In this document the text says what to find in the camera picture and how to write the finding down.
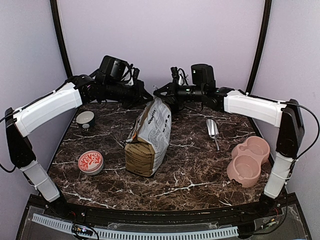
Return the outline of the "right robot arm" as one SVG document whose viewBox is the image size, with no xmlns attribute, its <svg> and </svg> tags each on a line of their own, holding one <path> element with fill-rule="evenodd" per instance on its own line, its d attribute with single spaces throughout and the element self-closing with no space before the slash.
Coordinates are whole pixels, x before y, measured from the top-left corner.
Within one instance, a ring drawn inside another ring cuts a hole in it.
<svg viewBox="0 0 320 240">
<path fill-rule="evenodd" d="M 290 179 L 305 127 L 300 105 L 296 100 L 280 101 L 250 95 L 229 87 L 216 87 L 214 69 L 208 64 L 191 66 L 192 84 L 188 85 L 177 67 L 171 68 L 172 82 L 155 90 L 153 94 L 178 108 L 184 102 L 200 102 L 214 111 L 239 114 L 273 125 L 279 129 L 276 142 L 276 157 L 270 177 L 264 188 L 267 197 L 255 205 L 255 213 L 266 217 L 275 208 L 276 199 Z"/>
</svg>

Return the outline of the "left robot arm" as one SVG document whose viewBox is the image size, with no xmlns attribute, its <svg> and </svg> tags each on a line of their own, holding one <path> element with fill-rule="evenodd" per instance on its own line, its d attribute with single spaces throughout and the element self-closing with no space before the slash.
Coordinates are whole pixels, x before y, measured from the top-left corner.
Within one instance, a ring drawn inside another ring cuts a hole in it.
<svg viewBox="0 0 320 240">
<path fill-rule="evenodd" d="M 127 61 L 106 55 L 90 75 L 69 77 L 60 87 L 17 109 L 8 108 L 5 133 L 11 163 L 31 181 L 51 210 L 60 218 L 71 213 L 63 194 L 43 169 L 28 139 L 35 129 L 53 118 L 92 101 L 111 100 L 124 109 L 143 105 L 153 99 L 138 79 L 139 69 Z"/>
</svg>

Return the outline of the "pet food bag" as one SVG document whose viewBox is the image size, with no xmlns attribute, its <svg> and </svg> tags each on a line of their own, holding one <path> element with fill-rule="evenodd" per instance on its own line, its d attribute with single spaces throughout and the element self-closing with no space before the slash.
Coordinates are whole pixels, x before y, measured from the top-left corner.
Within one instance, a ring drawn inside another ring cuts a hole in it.
<svg viewBox="0 0 320 240">
<path fill-rule="evenodd" d="M 138 116 L 124 148 L 125 168 L 138 176 L 155 174 L 166 155 L 172 126 L 170 107 L 159 97 Z"/>
</svg>

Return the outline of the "pink double pet bowl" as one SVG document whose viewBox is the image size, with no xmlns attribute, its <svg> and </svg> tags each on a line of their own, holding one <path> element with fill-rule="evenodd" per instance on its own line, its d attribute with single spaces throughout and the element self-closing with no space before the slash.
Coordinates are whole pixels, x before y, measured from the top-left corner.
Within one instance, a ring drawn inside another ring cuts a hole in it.
<svg viewBox="0 0 320 240">
<path fill-rule="evenodd" d="M 253 187 L 261 176 L 261 166 L 268 161 L 269 144 L 261 137 L 250 136 L 236 145 L 231 152 L 231 162 L 227 166 L 230 180 L 240 183 L 243 188 Z"/>
</svg>

